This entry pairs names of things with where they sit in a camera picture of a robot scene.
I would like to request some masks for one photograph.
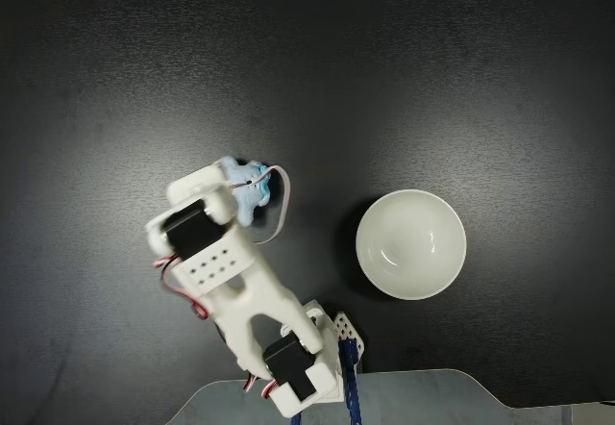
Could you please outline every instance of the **dark tabletop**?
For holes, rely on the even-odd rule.
[[[242,378],[143,228],[227,154],[290,172],[263,252],[352,318],[366,371],[455,368],[513,407],[615,399],[613,45],[615,0],[0,0],[0,423],[164,423]],[[354,253],[400,188],[467,233],[423,301]]]

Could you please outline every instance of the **bowl rim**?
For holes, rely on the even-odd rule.
[[[459,226],[461,227],[461,234],[463,235],[463,254],[461,256],[461,261],[459,263],[457,271],[455,272],[453,277],[444,286],[442,286],[438,290],[436,290],[436,291],[434,291],[432,293],[426,294],[426,295],[418,296],[418,297],[408,297],[408,296],[403,296],[403,295],[400,295],[400,294],[395,294],[394,291],[386,290],[386,289],[380,287],[379,285],[377,285],[372,280],[372,278],[369,276],[367,271],[365,271],[365,267],[366,266],[364,266],[363,263],[361,262],[360,254],[358,253],[358,234],[359,234],[359,232],[361,230],[361,226],[363,226],[363,222],[365,221],[365,217],[368,215],[368,213],[370,211],[372,211],[372,209],[374,209],[384,199],[386,199],[388,197],[392,197],[394,195],[399,195],[399,194],[402,194],[402,193],[409,193],[409,192],[420,193],[420,194],[427,194],[428,196],[431,196],[431,197],[437,199],[438,201],[442,202],[453,213],[453,215],[455,216]],[[450,206],[450,204],[448,202],[446,202],[444,199],[442,199],[441,197],[436,196],[435,194],[433,194],[431,192],[423,191],[421,189],[398,189],[397,191],[389,192],[388,194],[385,194],[383,197],[381,197],[378,200],[376,200],[376,202],[374,202],[374,204],[372,204],[369,207],[369,209],[367,209],[367,211],[365,211],[365,213],[363,214],[363,217],[361,218],[361,221],[358,223],[357,234],[355,235],[355,253],[357,254],[358,264],[361,267],[361,270],[363,271],[363,274],[365,276],[367,276],[367,279],[370,281],[370,283],[372,283],[380,291],[386,293],[387,295],[390,295],[391,297],[399,298],[400,300],[424,300],[426,298],[433,297],[434,295],[440,293],[442,290],[444,290],[445,288],[450,286],[453,283],[453,281],[457,278],[459,273],[461,272],[461,268],[463,268],[463,264],[465,263],[465,256],[466,256],[467,249],[468,249],[468,239],[467,239],[466,234],[465,234],[465,228],[463,227],[463,223],[461,222],[461,218],[459,218],[459,215],[457,215],[457,212],[455,212],[455,209],[453,209]]]

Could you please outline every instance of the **white ceramic bowl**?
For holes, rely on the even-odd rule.
[[[453,208],[418,189],[386,194],[358,225],[363,272],[381,291],[404,300],[447,288],[463,266],[465,250],[465,231]]]

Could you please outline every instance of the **robotic arm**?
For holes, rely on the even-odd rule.
[[[282,415],[292,417],[316,402],[342,401],[332,321],[316,302],[302,307],[282,286],[237,221],[233,188],[221,161],[172,183],[167,190],[171,209],[146,226],[150,247],[159,256],[180,260],[170,272],[207,308],[239,366],[277,381],[269,396]],[[230,285],[235,276],[242,287]],[[283,338],[264,353],[251,325],[257,314],[283,325]]]

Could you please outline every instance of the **light blue toy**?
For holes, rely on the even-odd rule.
[[[231,156],[225,156],[219,163],[226,176],[238,184],[255,180],[258,175],[267,169],[266,165],[255,161],[239,165]],[[271,194],[267,182],[269,182],[270,178],[271,174],[265,176],[255,185],[233,189],[233,196],[239,205],[237,220],[242,226],[250,226],[254,220],[254,209],[256,207],[263,207],[269,202]]]

